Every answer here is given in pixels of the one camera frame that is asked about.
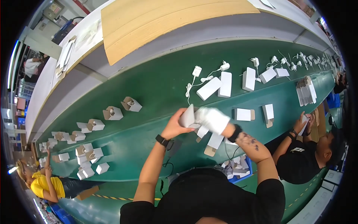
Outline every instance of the yellow black hazard stripe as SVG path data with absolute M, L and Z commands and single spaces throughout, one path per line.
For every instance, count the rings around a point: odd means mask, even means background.
M 104 195 L 95 195 L 95 194 L 92 194 L 92 196 L 104 197 L 104 198 L 108 198 L 108 199 L 122 200 L 122 201 L 133 201 L 133 198 L 126 198 L 126 197 L 107 197 L 107 196 L 104 196 Z

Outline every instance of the fluorescent light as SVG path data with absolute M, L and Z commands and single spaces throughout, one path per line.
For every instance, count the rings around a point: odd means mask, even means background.
M 14 166 L 13 168 L 11 168 L 11 169 L 9 170 L 9 174 L 11 174 L 12 172 L 14 172 L 17 168 L 18 168 L 17 166 Z
M 8 89 L 10 89 L 10 75 L 11 75 L 11 70 L 13 69 L 13 62 L 14 62 L 14 55 L 15 55 L 15 51 L 16 48 L 18 46 L 19 41 L 16 41 L 14 50 L 13 50 L 13 54 L 11 55 L 11 59 L 10 59 L 10 67 L 9 67 L 9 74 L 8 74 Z

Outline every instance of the black watch strap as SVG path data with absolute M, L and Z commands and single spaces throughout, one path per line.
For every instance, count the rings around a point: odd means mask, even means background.
M 234 133 L 232 134 L 232 136 L 230 138 L 227 139 L 230 142 L 235 142 L 237 137 L 239 136 L 239 134 L 242 132 L 242 129 L 238 124 L 234 124 L 234 126 L 235 126 Z
M 163 145 L 165 148 L 167 147 L 169 140 L 166 140 L 165 138 L 163 138 L 160 135 L 157 135 L 157 137 L 155 137 L 155 139 L 161 144 Z

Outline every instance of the white glove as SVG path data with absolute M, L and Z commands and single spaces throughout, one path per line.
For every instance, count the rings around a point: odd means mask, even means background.
M 195 112 L 195 123 L 204 125 L 210 131 L 221 134 L 230 121 L 230 117 L 216 108 L 199 108 Z

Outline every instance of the black t-shirt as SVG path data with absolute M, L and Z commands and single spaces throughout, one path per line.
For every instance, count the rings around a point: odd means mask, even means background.
M 315 157 L 316 146 L 314 141 L 293 141 L 277 161 L 280 178 L 292 184 L 304 184 L 317 175 L 321 169 Z
M 121 224 L 196 223 L 214 217 L 227 223 L 281 223 L 284 187 L 279 180 L 264 180 L 256 194 L 230 183 L 214 169 L 193 169 L 180 175 L 157 207 L 136 201 L 121 208 Z

